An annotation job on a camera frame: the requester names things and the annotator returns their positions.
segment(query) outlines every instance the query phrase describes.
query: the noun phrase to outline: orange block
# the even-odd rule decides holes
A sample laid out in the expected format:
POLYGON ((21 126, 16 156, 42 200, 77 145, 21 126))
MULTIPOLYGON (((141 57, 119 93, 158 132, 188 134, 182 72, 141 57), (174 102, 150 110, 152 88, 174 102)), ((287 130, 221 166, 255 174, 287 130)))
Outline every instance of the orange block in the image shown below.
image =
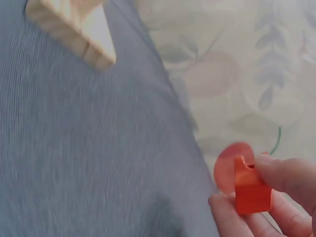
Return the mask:
POLYGON ((246 164, 243 156, 235 157, 236 210, 249 215, 271 210, 272 189, 259 176, 253 164, 246 164))

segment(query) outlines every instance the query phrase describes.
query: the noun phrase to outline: finger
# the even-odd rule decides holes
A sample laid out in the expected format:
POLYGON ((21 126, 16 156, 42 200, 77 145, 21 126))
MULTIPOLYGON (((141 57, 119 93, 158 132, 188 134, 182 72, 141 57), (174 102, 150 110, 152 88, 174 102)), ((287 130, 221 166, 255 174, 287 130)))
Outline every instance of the finger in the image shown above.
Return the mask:
POLYGON ((227 197, 215 194, 208 200, 220 237, 253 237, 227 197))
POLYGON ((311 216, 316 209, 316 167, 302 159, 271 160, 268 155, 255 159, 262 179, 273 189, 287 193, 311 216))
POLYGON ((244 216, 244 220, 256 237, 284 237, 261 213, 244 216))
POLYGON ((313 232, 312 219, 304 216, 277 191, 272 192, 272 208, 269 214, 288 237, 308 237, 313 232))

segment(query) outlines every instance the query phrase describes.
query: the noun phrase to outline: white patterned fabric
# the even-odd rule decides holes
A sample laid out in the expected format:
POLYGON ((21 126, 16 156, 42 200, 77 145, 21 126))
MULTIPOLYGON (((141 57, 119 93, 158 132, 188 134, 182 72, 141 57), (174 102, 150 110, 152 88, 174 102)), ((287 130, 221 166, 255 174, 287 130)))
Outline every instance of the white patterned fabric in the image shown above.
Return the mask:
POLYGON ((212 171, 236 141, 314 159, 315 0, 137 0, 212 171))

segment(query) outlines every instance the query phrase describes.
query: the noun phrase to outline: blue-gray cloth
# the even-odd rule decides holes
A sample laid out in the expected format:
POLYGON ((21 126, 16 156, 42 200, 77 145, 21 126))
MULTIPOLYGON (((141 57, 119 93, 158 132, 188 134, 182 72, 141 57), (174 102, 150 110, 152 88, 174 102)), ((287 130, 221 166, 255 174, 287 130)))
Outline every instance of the blue-gray cloth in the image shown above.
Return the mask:
POLYGON ((96 72, 0 1, 0 237, 218 236, 216 191, 132 1, 96 72))

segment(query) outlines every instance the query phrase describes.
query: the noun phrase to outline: green stem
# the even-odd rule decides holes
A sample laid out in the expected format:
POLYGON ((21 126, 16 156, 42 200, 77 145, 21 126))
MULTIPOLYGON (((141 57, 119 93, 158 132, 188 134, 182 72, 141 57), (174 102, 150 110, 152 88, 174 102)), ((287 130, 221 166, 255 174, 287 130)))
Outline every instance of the green stem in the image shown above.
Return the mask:
POLYGON ((275 147, 273 147, 273 149, 269 152, 269 155, 272 156, 276 152, 276 150, 280 144, 281 135, 282 135, 282 130, 281 130, 281 126, 280 126, 280 127, 278 127, 278 136, 277 136, 277 141, 276 141, 275 147))

